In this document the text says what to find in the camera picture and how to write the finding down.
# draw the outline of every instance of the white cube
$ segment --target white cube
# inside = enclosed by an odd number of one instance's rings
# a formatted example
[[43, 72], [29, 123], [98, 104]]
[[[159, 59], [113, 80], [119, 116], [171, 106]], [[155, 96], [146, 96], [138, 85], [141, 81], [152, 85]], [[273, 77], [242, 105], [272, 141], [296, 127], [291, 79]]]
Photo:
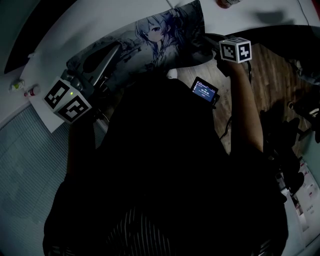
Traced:
[[219, 45], [222, 60], [241, 63], [252, 59], [251, 42], [242, 37], [220, 41]]
[[43, 101], [58, 117], [72, 124], [92, 107], [80, 91], [57, 77]]

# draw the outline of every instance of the cable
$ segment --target cable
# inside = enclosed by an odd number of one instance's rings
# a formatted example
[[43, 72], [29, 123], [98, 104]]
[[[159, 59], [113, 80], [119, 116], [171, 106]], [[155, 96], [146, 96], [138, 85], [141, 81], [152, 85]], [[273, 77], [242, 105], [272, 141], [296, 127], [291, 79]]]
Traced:
[[302, 11], [302, 13], [303, 13], [303, 16], [305, 17], [305, 20], [306, 20], [306, 22], [308, 23], [308, 26], [310, 26], [309, 21], [308, 21], [308, 19], [307, 19], [307, 16], [305, 15], [304, 9], [302, 9], [302, 6], [301, 6], [300, 1], [299, 1], [299, 0], [297, 0], [297, 1], [298, 1], [299, 5], [300, 5], [300, 8], [301, 8], [301, 11]]
[[[248, 64], [248, 71], [249, 71], [249, 82], [251, 84], [251, 79], [252, 79], [252, 69], [251, 69], [251, 64], [250, 64], [250, 61], [246, 61], [246, 63]], [[228, 129], [229, 129], [229, 126], [231, 124], [231, 120], [232, 120], [232, 116], [230, 116], [228, 122], [226, 123], [226, 126], [225, 126], [225, 130], [224, 130], [224, 134], [222, 134], [222, 136], [220, 137], [220, 141], [227, 135], [228, 133]]]

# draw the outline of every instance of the desk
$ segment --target desk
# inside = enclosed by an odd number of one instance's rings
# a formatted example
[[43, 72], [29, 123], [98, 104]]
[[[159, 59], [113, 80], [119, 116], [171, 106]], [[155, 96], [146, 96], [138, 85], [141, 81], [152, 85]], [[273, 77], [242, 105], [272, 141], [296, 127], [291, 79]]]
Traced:
[[[192, 2], [169, 1], [173, 6]], [[312, 1], [300, 1], [307, 10], [307, 17], [311, 20], [309, 23], [320, 27]], [[308, 24], [298, 0], [243, 0], [229, 9], [220, 8], [215, 0], [200, 2], [206, 33], [228, 35], [279, 24]], [[35, 55], [30, 58], [21, 74], [26, 89], [34, 84], [40, 85], [41, 93], [31, 97], [30, 102], [51, 133], [63, 120], [50, 111], [42, 98], [55, 77], [60, 76], [66, 68], [67, 60], [123, 26], [169, 9], [170, 5], [166, 0], [78, 0], [57, 20], [39, 43]], [[269, 12], [278, 12], [280, 15], [266, 23], [261, 20], [261, 14], [263, 17], [263, 13]]]

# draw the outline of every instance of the wooden floor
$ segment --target wooden floor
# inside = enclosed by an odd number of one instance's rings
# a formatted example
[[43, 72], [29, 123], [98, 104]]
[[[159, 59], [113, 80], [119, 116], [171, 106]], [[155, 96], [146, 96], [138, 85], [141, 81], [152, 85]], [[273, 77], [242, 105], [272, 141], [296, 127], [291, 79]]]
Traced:
[[[276, 102], [283, 105], [283, 121], [290, 121], [295, 117], [300, 118], [299, 128], [305, 131], [310, 123], [293, 110], [287, 107], [287, 102], [296, 102], [306, 92], [311, 90], [311, 84], [301, 80], [295, 74], [291, 65], [286, 60], [263, 45], [252, 46], [252, 90], [257, 109], [260, 111], [269, 110]], [[219, 89], [220, 100], [213, 111], [215, 130], [221, 136], [231, 116], [231, 91], [230, 79], [226, 78], [217, 68], [215, 60], [202, 65], [178, 69], [178, 79], [191, 87], [196, 77], [200, 77]], [[231, 125], [228, 134], [222, 139], [225, 150], [231, 150]], [[303, 152], [305, 141], [297, 142], [293, 151], [300, 157]]]

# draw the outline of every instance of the small screen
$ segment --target small screen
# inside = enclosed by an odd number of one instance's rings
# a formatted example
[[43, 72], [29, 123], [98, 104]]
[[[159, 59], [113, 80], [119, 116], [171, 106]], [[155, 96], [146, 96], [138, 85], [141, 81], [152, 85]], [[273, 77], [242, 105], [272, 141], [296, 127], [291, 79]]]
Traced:
[[204, 85], [202, 82], [197, 81], [192, 92], [211, 102], [215, 96], [216, 91]]

